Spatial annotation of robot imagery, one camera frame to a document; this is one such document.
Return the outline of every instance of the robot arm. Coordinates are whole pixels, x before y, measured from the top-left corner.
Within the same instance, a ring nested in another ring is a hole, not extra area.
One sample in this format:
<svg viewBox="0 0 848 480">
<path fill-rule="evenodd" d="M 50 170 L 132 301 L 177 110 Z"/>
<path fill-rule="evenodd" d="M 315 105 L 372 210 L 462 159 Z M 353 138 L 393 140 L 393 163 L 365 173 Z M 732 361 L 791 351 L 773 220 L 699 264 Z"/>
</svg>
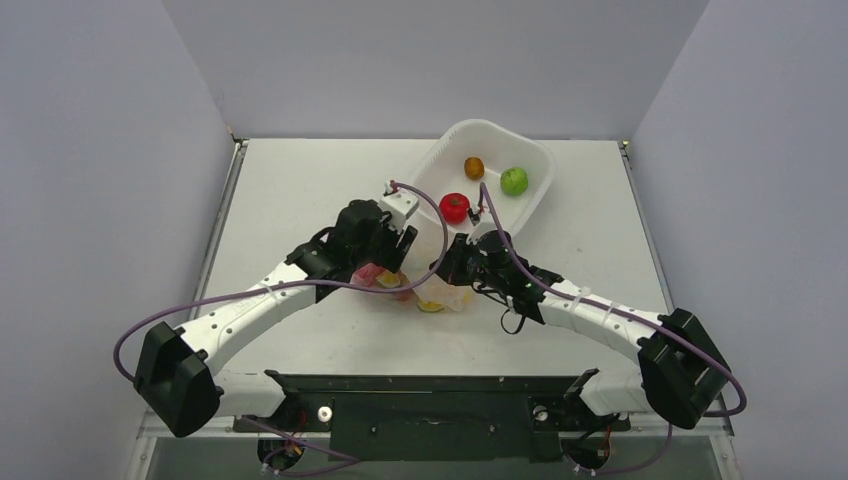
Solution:
<svg viewBox="0 0 848 480">
<path fill-rule="evenodd" d="M 210 418 L 268 416 L 285 399 L 264 373 L 223 370 L 229 360 L 283 318 L 320 302 L 337 285 L 297 285 L 302 280 L 348 282 L 374 263 L 397 272 L 417 230 L 405 227 L 418 198 L 387 192 L 379 202 L 354 200 L 336 224 L 298 246 L 251 290 L 266 293 L 234 301 L 172 329 L 162 322 L 144 338 L 134 387 L 178 437 Z M 287 284 L 285 289 L 275 288 Z"/>
<path fill-rule="evenodd" d="M 662 325 L 727 367 L 697 317 L 681 309 L 662 315 L 622 306 L 518 257 L 543 284 L 573 300 L 554 296 L 529 282 L 515 266 L 491 222 L 470 213 L 477 227 L 471 235 L 456 235 L 437 271 L 440 278 L 451 285 L 470 285 L 478 293 L 495 293 L 510 311 L 522 316 L 522 322 L 529 318 L 568 328 L 638 365 L 639 371 L 590 370 L 581 377 L 569 394 L 579 396 L 595 415 L 656 412 L 675 426 L 695 427 L 727 379 L 676 342 L 615 312 L 626 311 Z"/>
</svg>

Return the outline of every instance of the green apple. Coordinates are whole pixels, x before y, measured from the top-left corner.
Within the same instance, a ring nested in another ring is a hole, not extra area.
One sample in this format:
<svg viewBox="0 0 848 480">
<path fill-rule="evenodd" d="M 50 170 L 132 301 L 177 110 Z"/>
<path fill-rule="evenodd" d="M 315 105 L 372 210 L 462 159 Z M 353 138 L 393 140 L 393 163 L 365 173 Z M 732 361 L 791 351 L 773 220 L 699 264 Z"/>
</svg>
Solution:
<svg viewBox="0 0 848 480">
<path fill-rule="evenodd" d="M 520 167 L 512 167 L 501 174 L 501 189 L 507 195 L 518 196 L 527 190 L 527 172 Z"/>
</svg>

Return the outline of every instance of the red tomato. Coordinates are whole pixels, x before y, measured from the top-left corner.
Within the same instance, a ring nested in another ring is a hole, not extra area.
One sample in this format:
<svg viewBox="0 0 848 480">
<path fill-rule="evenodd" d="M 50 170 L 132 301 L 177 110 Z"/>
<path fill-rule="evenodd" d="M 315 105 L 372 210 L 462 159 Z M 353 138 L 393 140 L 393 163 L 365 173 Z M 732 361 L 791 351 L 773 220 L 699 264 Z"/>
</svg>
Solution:
<svg viewBox="0 0 848 480">
<path fill-rule="evenodd" d="M 469 208 L 471 208 L 471 202 L 461 193 L 449 193 L 439 202 L 439 210 L 445 216 L 445 221 L 452 225 L 464 222 Z"/>
</svg>

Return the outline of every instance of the white table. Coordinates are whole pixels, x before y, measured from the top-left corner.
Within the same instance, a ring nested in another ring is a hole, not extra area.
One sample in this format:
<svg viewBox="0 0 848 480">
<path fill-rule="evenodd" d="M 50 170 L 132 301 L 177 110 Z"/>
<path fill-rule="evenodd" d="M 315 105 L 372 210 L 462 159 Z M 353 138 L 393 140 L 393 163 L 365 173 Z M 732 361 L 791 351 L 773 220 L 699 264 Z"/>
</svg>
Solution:
<svg viewBox="0 0 848 480">
<path fill-rule="evenodd" d="M 387 179 L 408 180 L 416 159 L 433 142 L 250 140 L 244 157 L 237 156 L 234 162 L 199 292 L 209 297 L 253 285 L 295 246 L 332 225 L 351 199 L 375 198 Z M 557 177 L 515 237 L 516 248 L 531 263 L 589 286 L 595 293 L 637 308 L 667 311 L 662 275 L 618 145 L 543 143 L 557 158 Z M 617 352 L 565 329 L 527 322 L 520 334 L 508 336 L 498 323 L 501 313 L 499 305 L 484 298 L 475 298 L 462 313 L 422 314 L 340 290 L 286 318 L 236 355 L 227 368 L 308 374 L 498 376 L 579 375 L 592 367 L 636 368 Z M 617 466 L 647 458 L 665 435 L 666 424 L 655 415 L 632 416 L 631 421 L 634 429 L 619 438 L 630 439 L 621 456 L 632 458 L 614 458 Z M 179 477 L 175 472 L 181 468 L 191 472 L 206 468 L 209 478 L 254 471 L 258 464 L 250 451 L 255 449 L 251 442 L 256 435 L 232 432 L 229 425 L 229 419 L 213 419 L 190 439 L 169 440 L 171 435 L 161 420 L 148 413 L 128 478 L 145 478 L 149 468 L 153 478 Z M 704 418 L 695 430 L 675 429 L 677 440 L 667 459 L 646 470 L 646 476 L 640 473 L 632 478 L 654 478 L 659 471 L 675 472 L 676 476 L 686 469 L 699 478 L 738 478 L 724 428 L 723 420 Z M 210 455 L 220 461 L 213 461 Z M 506 468 L 518 472 L 516 475 L 561 478 L 567 470 L 556 464 L 539 464 L 528 470 L 530 466 L 521 460 L 502 462 L 492 466 L 494 471 Z M 358 473 L 349 473 L 349 478 L 433 478 L 446 472 L 454 472 L 456 478 L 488 478 L 485 469 L 489 467 L 460 463 L 404 467 L 402 462 L 377 462 L 363 464 Z"/>
</svg>

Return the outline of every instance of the gray wall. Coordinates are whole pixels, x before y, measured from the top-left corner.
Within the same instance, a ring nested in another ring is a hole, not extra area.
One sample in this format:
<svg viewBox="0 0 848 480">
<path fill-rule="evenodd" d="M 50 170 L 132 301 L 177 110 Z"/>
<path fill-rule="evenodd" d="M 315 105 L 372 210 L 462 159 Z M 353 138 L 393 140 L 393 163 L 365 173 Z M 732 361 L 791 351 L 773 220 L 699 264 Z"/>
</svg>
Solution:
<svg viewBox="0 0 848 480">
<path fill-rule="evenodd" d="M 846 22 L 840 0 L 712 0 L 632 144 L 675 303 L 748 388 L 749 479 L 848 478 Z"/>
<path fill-rule="evenodd" d="M 121 478 L 112 344 L 190 297 L 232 141 L 158 0 L 5 2 L 0 65 L 0 477 Z"/>
<path fill-rule="evenodd" d="M 707 0 L 164 0 L 239 136 L 629 138 Z"/>
</svg>

